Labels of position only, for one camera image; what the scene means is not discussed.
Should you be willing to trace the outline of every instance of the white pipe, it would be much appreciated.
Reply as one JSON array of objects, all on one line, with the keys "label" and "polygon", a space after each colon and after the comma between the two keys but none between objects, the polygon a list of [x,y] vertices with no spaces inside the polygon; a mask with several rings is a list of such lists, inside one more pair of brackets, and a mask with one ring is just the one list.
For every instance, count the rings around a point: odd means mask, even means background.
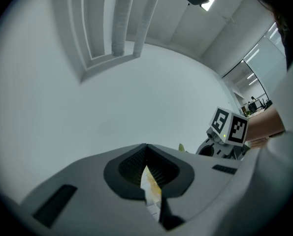
[{"label": "white pipe", "polygon": [[112,54],[123,56],[133,0],[116,0],[112,27]]},{"label": "white pipe", "polygon": [[158,0],[147,0],[140,23],[137,27],[133,56],[141,57],[146,34],[150,26]]}]

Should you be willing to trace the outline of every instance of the white cube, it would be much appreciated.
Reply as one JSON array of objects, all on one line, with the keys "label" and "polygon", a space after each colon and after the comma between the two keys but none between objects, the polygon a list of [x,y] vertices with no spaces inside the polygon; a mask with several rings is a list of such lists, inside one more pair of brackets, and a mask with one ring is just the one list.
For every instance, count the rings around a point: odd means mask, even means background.
[{"label": "white cube", "polygon": [[243,146],[248,129],[248,119],[230,110],[217,107],[210,127],[225,144]]}]

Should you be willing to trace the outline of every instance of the white wall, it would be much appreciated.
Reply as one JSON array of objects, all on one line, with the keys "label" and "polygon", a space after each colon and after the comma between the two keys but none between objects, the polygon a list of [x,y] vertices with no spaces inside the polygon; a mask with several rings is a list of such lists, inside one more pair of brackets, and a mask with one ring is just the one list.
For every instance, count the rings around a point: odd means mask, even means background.
[{"label": "white wall", "polygon": [[265,91],[263,90],[263,87],[261,86],[259,81],[254,82],[250,86],[246,86],[241,90],[241,93],[243,94],[244,98],[248,101],[252,102],[251,96],[256,98],[257,100],[264,99],[264,102],[267,100],[267,96],[265,94]]},{"label": "white wall", "polygon": [[273,23],[257,0],[244,0],[202,56],[204,64],[224,76],[252,49]]},{"label": "white wall", "polygon": [[232,109],[218,80],[193,59],[145,45],[141,58],[80,85],[51,0],[18,0],[0,28],[1,190],[21,202],[73,161],[132,144],[195,153],[215,108]]}]

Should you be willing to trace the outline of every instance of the person's arm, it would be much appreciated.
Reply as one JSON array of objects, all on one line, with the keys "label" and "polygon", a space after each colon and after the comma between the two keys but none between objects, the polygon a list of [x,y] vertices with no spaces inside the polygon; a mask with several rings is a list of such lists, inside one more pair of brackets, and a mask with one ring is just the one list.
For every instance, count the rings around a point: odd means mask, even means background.
[{"label": "person's arm", "polygon": [[281,118],[272,105],[266,111],[249,119],[246,141],[271,136],[284,130]]}]

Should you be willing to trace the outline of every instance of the person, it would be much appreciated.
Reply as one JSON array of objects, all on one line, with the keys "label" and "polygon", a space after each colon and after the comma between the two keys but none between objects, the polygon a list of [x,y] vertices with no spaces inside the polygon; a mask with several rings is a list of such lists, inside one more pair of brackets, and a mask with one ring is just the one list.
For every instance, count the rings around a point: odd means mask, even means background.
[{"label": "person", "polygon": [[[285,48],[287,70],[293,61],[293,0],[258,0],[274,16]],[[263,113],[251,118],[247,141],[267,137],[285,130],[281,118],[272,104]]]}]

